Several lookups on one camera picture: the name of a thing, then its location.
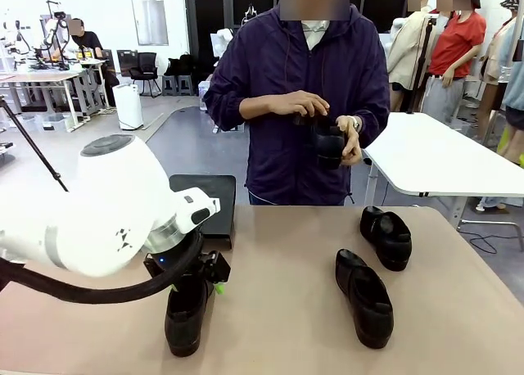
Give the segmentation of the black bag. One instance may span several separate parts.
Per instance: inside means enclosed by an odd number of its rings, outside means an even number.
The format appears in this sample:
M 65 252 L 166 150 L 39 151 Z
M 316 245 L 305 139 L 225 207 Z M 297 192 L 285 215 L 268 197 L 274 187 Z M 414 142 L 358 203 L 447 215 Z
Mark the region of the black bag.
M 164 76 L 192 75 L 197 69 L 195 58 L 188 53 L 180 58 L 169 58 L 168 61 Z

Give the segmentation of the white table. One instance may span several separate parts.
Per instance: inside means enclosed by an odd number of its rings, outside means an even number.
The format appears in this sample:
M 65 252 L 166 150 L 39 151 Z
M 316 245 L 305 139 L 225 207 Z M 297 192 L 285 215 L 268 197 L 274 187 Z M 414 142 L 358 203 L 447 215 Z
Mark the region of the white table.
M 364 204 L 374 204 L 382 175 L 397 192 L 450 197 L 446 219 L 463 219 L 469 197 L 524 198 L 524 169 L 424 113 L 389 115 L 386 129 L 364 150 L 372 162 Z

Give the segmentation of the grey wall panel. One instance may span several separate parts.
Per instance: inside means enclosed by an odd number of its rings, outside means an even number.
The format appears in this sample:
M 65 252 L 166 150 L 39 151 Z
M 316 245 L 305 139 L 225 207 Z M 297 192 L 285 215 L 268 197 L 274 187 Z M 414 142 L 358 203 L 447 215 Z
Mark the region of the grey wall panel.
M 169 44 L 163 0 L 132 0 L 133 16 L 139 46 Z

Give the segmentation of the person's right forearm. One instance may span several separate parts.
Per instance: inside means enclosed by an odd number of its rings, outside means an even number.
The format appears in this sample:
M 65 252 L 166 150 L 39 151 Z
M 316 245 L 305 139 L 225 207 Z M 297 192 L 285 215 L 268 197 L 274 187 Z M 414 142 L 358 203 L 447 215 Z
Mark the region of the person's right forearm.
M 276 95 L 245 98 L 239 105 L 239 113 L 244 120 L 252 120 L 274 111 Z

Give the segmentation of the grey framed workbench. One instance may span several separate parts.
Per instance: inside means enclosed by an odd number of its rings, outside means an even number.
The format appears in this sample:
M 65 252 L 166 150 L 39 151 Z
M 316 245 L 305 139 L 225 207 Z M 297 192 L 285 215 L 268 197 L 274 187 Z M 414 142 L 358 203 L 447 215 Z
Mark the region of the grey framed workbench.
M 56 114 L 60 102 L 64 102 L 63 115 L 69 119 L 65 130 L 71 133 L 109 106 L 102 73 L 104 63 L 91 58 L 73 64 L 70 70 L 0 72 L 0 97 L 8 95 L 18 114 L 22 112 L 22 102 L 44 102 L 44 115 Z

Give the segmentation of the mannequin in cream top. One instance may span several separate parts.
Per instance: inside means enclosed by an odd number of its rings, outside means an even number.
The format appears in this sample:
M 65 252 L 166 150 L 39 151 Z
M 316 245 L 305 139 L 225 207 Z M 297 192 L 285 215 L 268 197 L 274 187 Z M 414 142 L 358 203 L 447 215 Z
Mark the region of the mannequin in cream top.
M 481 58 L 481 79 L 485 84 L 481 103 L 477 112 L 477 139 L 482 142 L 488 128 L 491 108 L 494 104 L 499 80 L 499 53 L 507 32 L 515 24 L 517 9 L 511 10 L 511 18 L 505 21 L 494 34 L 486 53 Z

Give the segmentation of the black leather shoe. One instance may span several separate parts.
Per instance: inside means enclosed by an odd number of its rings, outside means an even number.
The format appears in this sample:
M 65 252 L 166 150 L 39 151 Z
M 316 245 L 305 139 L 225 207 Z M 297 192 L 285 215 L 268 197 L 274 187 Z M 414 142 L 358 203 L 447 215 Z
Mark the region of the black leather shoe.
M 327 116 L 317 115 L 310 125 L 310 137 L 322 169 L 335 170 L 341 165 L 347 135 Z
M 412 237 L 402 218 L 394 212 L 366 206 L 361 214 L 359 230 L 386 269 L 394 272 L 405 270 L 412 253 Z
M 347 249 L 337 252 L 335 278 L 350 303 L 359 341 L 370 349 L 384 348 L 393 332 L 394 313 L 382 280 L 364 260 Z
M 180 292 L 171 290 L 167 301 L 165 339 L 174 356 L 188 357 L 200 346 L 201 328 L 213 285 L 192 278 L 176 287 Z

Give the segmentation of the white air purifier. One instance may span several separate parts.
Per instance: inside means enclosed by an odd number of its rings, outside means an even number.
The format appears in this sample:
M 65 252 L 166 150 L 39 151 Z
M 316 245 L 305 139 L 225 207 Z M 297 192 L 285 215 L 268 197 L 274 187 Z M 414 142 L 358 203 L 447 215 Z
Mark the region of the white air purifier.
M 140 94 L 136 84 L 119 84 L 112 88 L 117 116 L 122 130 L 143 126 Z

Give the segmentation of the clear storage box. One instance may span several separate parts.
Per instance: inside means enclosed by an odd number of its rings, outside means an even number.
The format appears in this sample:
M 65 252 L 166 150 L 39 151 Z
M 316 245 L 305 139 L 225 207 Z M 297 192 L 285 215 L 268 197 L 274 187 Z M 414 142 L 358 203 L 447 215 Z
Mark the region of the clear storage box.
M 35 121 L 41 131 L 65 132 L 68 125 L 68 115 L 62 113 L 37 114 Z

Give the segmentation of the lit computer case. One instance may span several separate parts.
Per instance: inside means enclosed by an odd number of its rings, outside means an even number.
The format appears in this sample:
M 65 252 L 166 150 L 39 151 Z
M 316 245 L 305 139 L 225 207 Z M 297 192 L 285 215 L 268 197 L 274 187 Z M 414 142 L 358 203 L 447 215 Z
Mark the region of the lit computer case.
M 198 85 L 200 110 L 208 111 L 213 105 L 214 92 L 211 80 L 201 81 Z

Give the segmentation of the black metal shoe stand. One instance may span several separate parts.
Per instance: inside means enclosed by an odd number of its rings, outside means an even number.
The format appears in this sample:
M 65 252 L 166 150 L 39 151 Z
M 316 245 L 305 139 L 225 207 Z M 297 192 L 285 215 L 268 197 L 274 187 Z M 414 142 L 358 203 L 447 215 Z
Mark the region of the black metal shoe stand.
M 174 192 L 197 187 L 220 200 L 221 211 L 201 226 L 206 249 L 232 250 L 237 181 L 232 175 L 174 174 L 169 177 Z

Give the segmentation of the person's left hand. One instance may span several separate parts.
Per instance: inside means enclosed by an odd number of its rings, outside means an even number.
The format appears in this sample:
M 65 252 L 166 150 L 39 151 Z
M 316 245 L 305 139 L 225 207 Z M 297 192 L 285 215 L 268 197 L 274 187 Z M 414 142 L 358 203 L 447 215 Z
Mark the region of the person's left hand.
M 342 151 L 341 164 L 352 166 L 362 160 L 362 151 L 359 144 L 359 133 L 353 128 L 350 115 L 341 115 L 337 118 L 337 127 L 347 137 L 345 148 Z

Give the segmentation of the person in purple jacket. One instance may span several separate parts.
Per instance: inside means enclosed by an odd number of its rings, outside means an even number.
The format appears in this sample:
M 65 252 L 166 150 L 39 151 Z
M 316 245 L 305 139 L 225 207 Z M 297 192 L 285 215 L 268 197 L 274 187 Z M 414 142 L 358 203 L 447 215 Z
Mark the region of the person in purple jacket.
M 284 20 L 275 7 L 243 25 L 212 75 L 208 110 L 224 131 L 249 128 L 246 189 L 254 204 L 338 206 L 350 194 L 352 166 L 322 169 L 310 137 L 315 117 L 269 113 L 244 120 L 245 98 L 314 93 L 341 115 L 358 116 L 361 151 L 386 128 L 390 96 L 386 56 L 372 21 L 345 2 L 335 20 Z

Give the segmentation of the figure in red shirt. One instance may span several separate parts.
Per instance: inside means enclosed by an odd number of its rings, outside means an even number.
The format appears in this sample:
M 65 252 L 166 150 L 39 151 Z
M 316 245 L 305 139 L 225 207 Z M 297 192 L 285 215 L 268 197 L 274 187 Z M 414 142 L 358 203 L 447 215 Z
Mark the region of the figure in red shirt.
M 486 36 L 481 0 L 454 0 L 454 10 L 436 41 L 428 68 L 422 112 L 449 124 L 463 97 L 473 58 Z

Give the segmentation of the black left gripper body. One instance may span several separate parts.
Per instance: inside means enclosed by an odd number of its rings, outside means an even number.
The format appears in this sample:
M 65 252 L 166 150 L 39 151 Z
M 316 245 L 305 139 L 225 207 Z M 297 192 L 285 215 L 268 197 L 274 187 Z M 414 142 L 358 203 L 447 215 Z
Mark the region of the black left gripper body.
M 208 283 L 214 282 L 214 256 L 210 253 L 166 251 L 147 255 L 143 264 L 152 277 L 182 266 L 181 274 L 173 279 L 172 283 L 186 283 L 192 278 L 203 279 Z

